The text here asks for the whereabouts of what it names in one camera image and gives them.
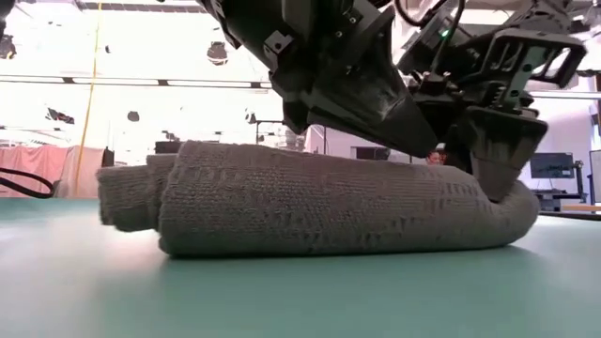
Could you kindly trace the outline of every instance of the gray towel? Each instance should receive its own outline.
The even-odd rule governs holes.
[[[526,235],[539,209],[521,182],[493,204],[474,177],[453,167],[263,146],[187,142],[176,157],[149,157],[145,169],[102,169],[99,181],[103,223],[157,228],[161,248],[173,255],[494,248]]]

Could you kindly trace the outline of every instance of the yellow cable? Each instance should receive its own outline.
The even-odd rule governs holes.
[[[79,157],[77,158],[77,169],[75,170],[75,197],[79,195],[79,172],[82,167],[82,158],[84,157],[85,136],[87,135],[87,124],[90,120],[90,111],[92,110],[92,99],[94,97],[94,84],[96,83],[96,64],[98,60],[98,42],[100,36],[100,15],[102,14],[102,2],[98,3],[98,23],[96,24],[96,42],[94,43],[94,62],[92,66],[92,81],[90,81],[90,95],[87,99],[87,108],[85,110],[84,132],[82,133],[82,142],[79,144]]]

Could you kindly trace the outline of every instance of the table surface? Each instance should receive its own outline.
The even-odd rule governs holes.
[[[0,337],[600,337],[601,223],[467,253],[176,261],[98,201],[0,200]]]

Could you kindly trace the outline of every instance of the monitor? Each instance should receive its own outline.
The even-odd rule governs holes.
[[[535,153],[530,173],[532,178],[574,178],[572,153]]]

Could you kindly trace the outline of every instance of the pink curtain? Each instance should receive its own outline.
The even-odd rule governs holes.
[[[67,148],[57,146],[0,147],[0,167],[31,173],[55,182],[62,175],[67,151]],[[10,179],[36,192],[48,192],[48,188],[30,178],[3,173],[0,173],[0,177]],[[27,196],[7,187],[0,186],[0,197]]]
[[[102,166],[104,149],[84,148],[82,166],[79,172],[78,187],[75,188],[79,147],[72,146],[67,152],[63,175],[56,191],[60,198],[98,198],[98,181],[96,173]]]

